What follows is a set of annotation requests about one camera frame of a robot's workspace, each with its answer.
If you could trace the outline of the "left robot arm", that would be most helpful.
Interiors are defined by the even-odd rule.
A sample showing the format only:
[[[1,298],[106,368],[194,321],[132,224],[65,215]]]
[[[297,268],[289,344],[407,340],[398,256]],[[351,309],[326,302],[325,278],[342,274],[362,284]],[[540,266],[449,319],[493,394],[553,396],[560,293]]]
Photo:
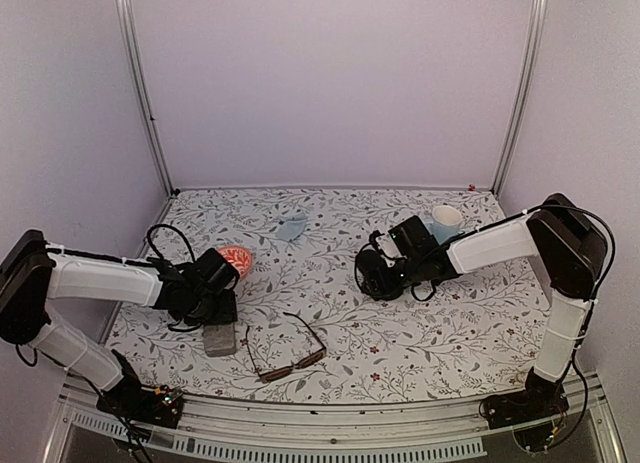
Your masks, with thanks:
[[[1,263],[1,338],[28,346],[92,383],[128,417],[148,409],[152,391],[108,351],[46,304],[54,299],[124,302],[165,311],[180,330],[235,320],[236,268],[213,248],[174,264],[68,250],[30,229]]]

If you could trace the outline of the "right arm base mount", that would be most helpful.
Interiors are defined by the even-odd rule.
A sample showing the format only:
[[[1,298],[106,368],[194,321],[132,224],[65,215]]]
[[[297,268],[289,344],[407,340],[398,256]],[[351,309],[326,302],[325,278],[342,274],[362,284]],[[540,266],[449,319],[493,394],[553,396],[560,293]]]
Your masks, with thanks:
[[[514,433],[521,449],[539,453],[547,451],[555,442],[568,409],[562,381],[548,381],[530,371],[523,390],[488,396],[479,403],[478,412],[490,429],[544,420],[540,425]]]

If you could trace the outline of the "black glasses case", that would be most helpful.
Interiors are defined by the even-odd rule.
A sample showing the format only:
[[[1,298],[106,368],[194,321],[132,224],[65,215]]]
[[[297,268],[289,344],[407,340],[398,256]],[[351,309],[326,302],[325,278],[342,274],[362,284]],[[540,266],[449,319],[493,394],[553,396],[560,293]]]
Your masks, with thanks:
[[[368,247],[355,257],[355,279],[362,293],[374,300],[380,300],[385,289],[384,272],[386,265],[379,254]]]

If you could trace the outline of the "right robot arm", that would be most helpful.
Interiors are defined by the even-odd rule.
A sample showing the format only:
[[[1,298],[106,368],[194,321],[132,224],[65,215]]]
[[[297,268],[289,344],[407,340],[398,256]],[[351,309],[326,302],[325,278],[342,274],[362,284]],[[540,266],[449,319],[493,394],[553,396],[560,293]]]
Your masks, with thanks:
[[[372,299],[390,301],[423,282],[437,287],[494,264],[539,258],[549,278],[551,313],[516,404],[524,418],[537,419],[554,405],[584,341],[614,260],[613,233],[561,193],[468,232],[462,223],[459,210],[442,205],[428,220],[412,216],[386,233],[374,231],[355,257],[356,283]]]

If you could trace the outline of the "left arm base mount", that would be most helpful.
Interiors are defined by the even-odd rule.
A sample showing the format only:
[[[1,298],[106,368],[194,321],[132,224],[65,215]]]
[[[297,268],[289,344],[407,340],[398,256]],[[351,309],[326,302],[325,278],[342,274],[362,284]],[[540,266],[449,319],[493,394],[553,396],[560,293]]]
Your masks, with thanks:
[[[184,407],[180,388],[162,385],[153,389],[134,383],[120,382],[102,392],[96,408],[123,420],[176,429]]]

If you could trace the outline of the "grey glasses case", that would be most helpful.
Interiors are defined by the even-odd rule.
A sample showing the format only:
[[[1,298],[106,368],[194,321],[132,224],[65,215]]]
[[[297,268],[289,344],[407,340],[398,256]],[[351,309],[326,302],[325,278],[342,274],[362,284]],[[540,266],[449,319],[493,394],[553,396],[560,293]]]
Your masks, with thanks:
[[[230,356],[236,353],[235,324],[203,327],[204,352],[210,358]]]

